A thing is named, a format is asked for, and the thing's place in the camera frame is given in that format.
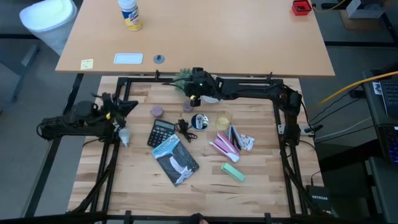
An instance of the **clear container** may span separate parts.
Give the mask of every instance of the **clear container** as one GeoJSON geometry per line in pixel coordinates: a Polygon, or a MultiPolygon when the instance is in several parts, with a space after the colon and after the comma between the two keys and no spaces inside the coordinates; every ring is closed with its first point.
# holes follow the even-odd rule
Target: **clear container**
{"type": "Polygon", "coordinates": [[[217,113],[216,128],[220,131],[225,131],[229,128],[232,122],[232,113],[229,110],[220,110],[217,113]]]}

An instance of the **book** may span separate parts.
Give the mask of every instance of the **book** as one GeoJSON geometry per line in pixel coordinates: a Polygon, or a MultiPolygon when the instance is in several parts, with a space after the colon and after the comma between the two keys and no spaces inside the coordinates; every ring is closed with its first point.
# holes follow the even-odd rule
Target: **book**
{"type": "Polygon", "coordinates": [[[175,134],[158,145],[151,153],[175,187],[199,169],[199,164],[175,134]]]}

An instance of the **white card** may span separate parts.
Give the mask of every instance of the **white card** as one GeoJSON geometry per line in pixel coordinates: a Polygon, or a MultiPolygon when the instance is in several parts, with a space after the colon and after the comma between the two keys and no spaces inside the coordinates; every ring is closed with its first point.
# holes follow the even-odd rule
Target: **white card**
{"type": "Polygon", "coordinates": [[[142,59],[144,58],[143,54],[116,54],[114,56],[113,63],[115,64],[133,64],[139,65],[142,63],[142,59]]]}
{"type": "Polygon", "coordinates": [[[251,151],[251,149],[253,148],[255,139],[250,136],[247,136],[245,134],[241,134],[241,139],[242,139],[242,143],[243,143],[243,146],[241,146],[242,149],[251,151]]]}

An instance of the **yellow cable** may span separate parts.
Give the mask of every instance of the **yellow cable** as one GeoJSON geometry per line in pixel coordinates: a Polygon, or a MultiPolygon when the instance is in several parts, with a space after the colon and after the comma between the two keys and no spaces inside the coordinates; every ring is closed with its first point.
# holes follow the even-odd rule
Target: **yellow cable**
{"type": "Polygon", "coordinates": [[[349,88],[352,88],[352,87],[354,87],[354,86],[357,86],[357,85],[360,85],[360,84],[362,84],[362,83],[366,83],[366,82],[369,82],[369,81],[372,81],[372,80],[377,80],[377,79],[379,79],[379,78],[388,77],[388,76],[391,76],[391,75],[398,75],[398,71],[396,71],[396,72],[390,72],[390,73],[386,73],[386,74],[383,74],[383,75],[378,75],[378,76],[376,76],[376,77],[366,78],[366,79],[364,79],[364,80],[361,80],[361,81],[358,81],[358,82],[354,82],[354,83],[352,83],[352,84],[350,84],[350,85],[348,85],[348,86],[342,88],[341,90],[337,91],[336,93],[332,94],[332,95],[329,96],[328,98],[322,100],[321,102],[319,102],[319,104],[315,105],[314,107],[310,108],[309,110],[313,110],[313,109],[319,107],[320,105],[324,104],[324,103],[327,102],[328,100],[332,99],[333,97],[339,95],[340,93],[344,92],[345,90],[347,90],[347,89],[349,89],[349,88]]]}
{"type": "Polygon", "coordinates": [[[320,10],[318,10],[316,7],[313,7],[313,10],[315,10],[315,11],[317,11],[317,12],[328,12],[328,11],[330,11],[330,10],[334,10],[334,9],[336,9],[337,7],[339,7],[343,2],[345,2],[346,0],[342,0],[339,4],[337,4],[337,5],[335,5],[335,6],[333,6],[333,7],[331,7],[330,9],[327,9],[327,10],[323,10],[323,11],[320,11],[320,10]]]}

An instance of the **white label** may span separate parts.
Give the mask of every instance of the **white label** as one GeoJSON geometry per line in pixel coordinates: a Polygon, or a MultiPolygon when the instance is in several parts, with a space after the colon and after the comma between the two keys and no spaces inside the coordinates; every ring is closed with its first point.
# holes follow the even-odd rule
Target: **white label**
{"type": "Polygon", "coordinates": [[[243,142],[242,149],[251,151],[251,149],[253,148],[255,139],[250,136],[247,136],[245,134],[241,134],[241,138],[242,138],[242,142],[243,142]]]}
{"type": "Polygon", "coordinates": [[[372,82],[372,84],[373,84],[374,94],[376,94],[376,95],[381,95],[382,92],[381,92],[381,85],[380,85],[380,83],[379,83],[379,82],[372,82]]]}
{"type": "Polygon", "coordinates": [[[113,63],[139,65],[142,63],[143,58],[143,54],[116,54],[113,63]]]}

